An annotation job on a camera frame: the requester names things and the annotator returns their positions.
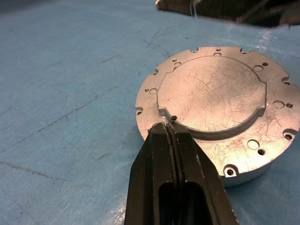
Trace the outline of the silver round motor lid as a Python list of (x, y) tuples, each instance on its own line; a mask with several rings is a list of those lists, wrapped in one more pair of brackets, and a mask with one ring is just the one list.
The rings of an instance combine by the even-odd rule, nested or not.
[(180, 52), (148, 75), (136, 97), (136, 110), (165, 108), (230, 110), (256, 108), (300, 115), (300, 89), (273, 59), (241, 47), (199, 47)]

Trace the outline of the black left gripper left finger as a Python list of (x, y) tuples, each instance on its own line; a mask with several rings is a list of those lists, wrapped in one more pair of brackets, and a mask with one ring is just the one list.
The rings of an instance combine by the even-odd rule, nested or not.
[(166, 126), (153, 126), (130, 171), (126, 225), (172, 225), (174, 168)]

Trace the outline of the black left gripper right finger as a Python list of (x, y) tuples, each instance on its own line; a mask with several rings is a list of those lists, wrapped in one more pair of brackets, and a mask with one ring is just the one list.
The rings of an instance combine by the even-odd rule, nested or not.
[(175, 225), (240, 225), (216, 167), (191, 133), (168, 122), (176, 165)]

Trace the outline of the dark background object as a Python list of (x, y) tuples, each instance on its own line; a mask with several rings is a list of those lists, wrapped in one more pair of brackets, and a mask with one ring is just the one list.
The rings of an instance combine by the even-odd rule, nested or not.
[(155, 7), (266, 28), (300, 25), (300, 0), (156, 0)]

